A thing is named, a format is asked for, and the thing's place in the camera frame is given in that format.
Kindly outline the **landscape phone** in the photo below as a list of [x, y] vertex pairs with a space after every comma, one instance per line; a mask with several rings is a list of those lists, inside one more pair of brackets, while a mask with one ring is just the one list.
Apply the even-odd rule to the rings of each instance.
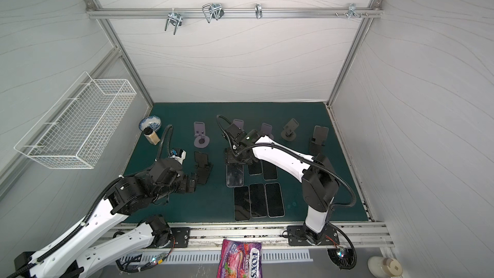
[[248, 165], [248, 174], [250, 176], [262, 175], [262, 173], [262, 163], [260, 161], [252, 162], [250, 165]]
[[249, 187], [234, 188], [234, 219], [248, 221], [252, 218]]

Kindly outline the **purple phone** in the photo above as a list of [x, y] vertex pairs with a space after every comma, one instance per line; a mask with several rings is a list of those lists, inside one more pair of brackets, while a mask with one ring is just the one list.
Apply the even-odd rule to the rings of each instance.
[[264, 218], [268, 215], [266, 204], [266, 190], [264, 184], [251, 184], [250, 202], [251, 215], [253, 218]]

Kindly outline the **white-edged phone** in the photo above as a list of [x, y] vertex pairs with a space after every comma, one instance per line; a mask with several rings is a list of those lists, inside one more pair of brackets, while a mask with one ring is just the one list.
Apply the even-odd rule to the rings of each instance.
[[268, 208], [268, 216], [271, 218], [279, 218], [285, 216], [283, 195], [279, 183], [270, 183], [265, 185], [266, 202]]

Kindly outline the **black stand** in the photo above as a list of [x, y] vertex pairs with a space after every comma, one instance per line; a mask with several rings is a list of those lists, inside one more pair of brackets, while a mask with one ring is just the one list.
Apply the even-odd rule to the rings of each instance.
[[317, 156], [323, 150], [328, 138], [329, 128], [324, 126], [315, 126], [313, 135], [310, 140], [309, 152], [312, 156]]
[[198, 184], [206, 185], [213, 167], [209, 156], [206, 153], [195, 151], [194, 161], [196, 163], [195, 172]]

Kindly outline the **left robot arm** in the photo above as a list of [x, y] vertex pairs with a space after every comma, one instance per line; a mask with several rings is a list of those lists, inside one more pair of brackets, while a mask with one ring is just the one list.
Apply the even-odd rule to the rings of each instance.
[[162, 248], [174, 241], [161, 215], [145, 219], [127, 234], [96, 242], [114, 226], [151, 204], [167, 201], [171, 194], [194, 193], [197, 181], [183, 171], [186, 152], [171, 148], [173, 126], [168, 125], [159, 142], [153, 165], [108, 184], [87, 214], [63, 235], [36, 252], [15, 259], [12, 277], [88, 277], [106, 265], [140, 248]]

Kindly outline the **round stand of upright phone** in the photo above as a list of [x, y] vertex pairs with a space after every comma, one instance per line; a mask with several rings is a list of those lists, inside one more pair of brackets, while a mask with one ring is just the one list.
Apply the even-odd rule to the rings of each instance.
[[273, 127], [267, 123], [262, 123], [261, 124], [261, 128], [260, 128], [260, 131], [259, 131], [259, 134], [261, 136], [268, 136], [270, 139], [274, 139], [274, 135], [272, 133], [272, 129]]

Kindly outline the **round stand of tilted phone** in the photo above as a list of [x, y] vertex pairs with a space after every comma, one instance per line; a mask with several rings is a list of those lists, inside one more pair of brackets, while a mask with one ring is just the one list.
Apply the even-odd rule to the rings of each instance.
[[299, 127], [299, 123], [297, 120], [292, 118], [283, 128], [283, 131], [281, 132], [281, 137], [286, 140], [287, 142], [292, 142], [294, 139], [296, 139], [297, 134], [296, 130]]

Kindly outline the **blue white bowl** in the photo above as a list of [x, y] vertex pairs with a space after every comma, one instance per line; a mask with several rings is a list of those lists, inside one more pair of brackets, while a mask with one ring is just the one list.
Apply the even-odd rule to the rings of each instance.
[[158, 131], [162, 126], [160, 117], [156, 115], [150, 115], [142, 119], [138, 125], [140, 131], [144, 131], [145, 128], [150, 127], [153, 131]]

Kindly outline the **Fox's candy bag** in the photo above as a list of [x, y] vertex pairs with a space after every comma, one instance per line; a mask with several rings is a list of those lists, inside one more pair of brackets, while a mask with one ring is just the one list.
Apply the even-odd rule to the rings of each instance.
[[261, 278], [262, 244], [224, 239], [217, 278]]

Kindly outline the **metal clamp middle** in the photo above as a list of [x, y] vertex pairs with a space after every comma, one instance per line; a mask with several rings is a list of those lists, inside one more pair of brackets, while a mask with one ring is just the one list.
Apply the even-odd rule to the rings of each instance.
[[221, 3], [209, 3], [203, 5], [202, 12], [207, 20], [207, 23], [211, 23], [213, 19], [218, 21], [225, 15], [225, 11], [223, 10]]

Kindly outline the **metal clamp small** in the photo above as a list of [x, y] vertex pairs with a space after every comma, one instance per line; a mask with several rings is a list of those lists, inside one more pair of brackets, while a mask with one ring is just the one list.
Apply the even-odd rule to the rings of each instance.
[[260, 3], [256, 3], [255, 6], [255, 17], [256, 19], [262, 19], [262, 6]]

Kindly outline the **metal clamp left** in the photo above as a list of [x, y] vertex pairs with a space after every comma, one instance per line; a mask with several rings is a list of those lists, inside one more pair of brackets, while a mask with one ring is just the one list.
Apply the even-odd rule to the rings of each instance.
[[182, 16], [173, 10], [167, 16], [164, 30], [167, 31], [169, 28], [173, 28], [173, 35], [176, 35], [176, 32], [178, 28], [181, 27], [182, 23]]

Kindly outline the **white round container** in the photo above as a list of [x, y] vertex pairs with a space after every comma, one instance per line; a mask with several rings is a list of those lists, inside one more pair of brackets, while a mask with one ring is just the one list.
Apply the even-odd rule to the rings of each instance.
[[403, 275], [401, 263], [392, 257], [370, 257], [367, 266], [370, 273], [377, 278], [401, 277]]

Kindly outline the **metal clamp right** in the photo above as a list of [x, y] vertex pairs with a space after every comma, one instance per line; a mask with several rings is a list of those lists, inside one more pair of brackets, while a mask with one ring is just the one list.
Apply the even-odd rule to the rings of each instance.
[[334, 15], [337, 18], [346, 18], [346, 19], [352, 19], [352, 18], [368, 18], [369, 13], [362, 8], [357, 7], [355, 4], [350, 4], [347, 7], [347, 10], [344, 12], [335, 12]]

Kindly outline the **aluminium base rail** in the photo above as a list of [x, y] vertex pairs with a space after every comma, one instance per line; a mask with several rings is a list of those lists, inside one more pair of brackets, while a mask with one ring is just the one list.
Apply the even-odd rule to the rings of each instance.
[[[189, 228], [189, 250], [219, 250], [224, 239], [261, 242], [265, 249], [291, 249], [284, 231], [295, 222], [281, 223], [170, 223]], [[355, 248], [393, 248], [394, 242], [383, 222], [334, 222]]]

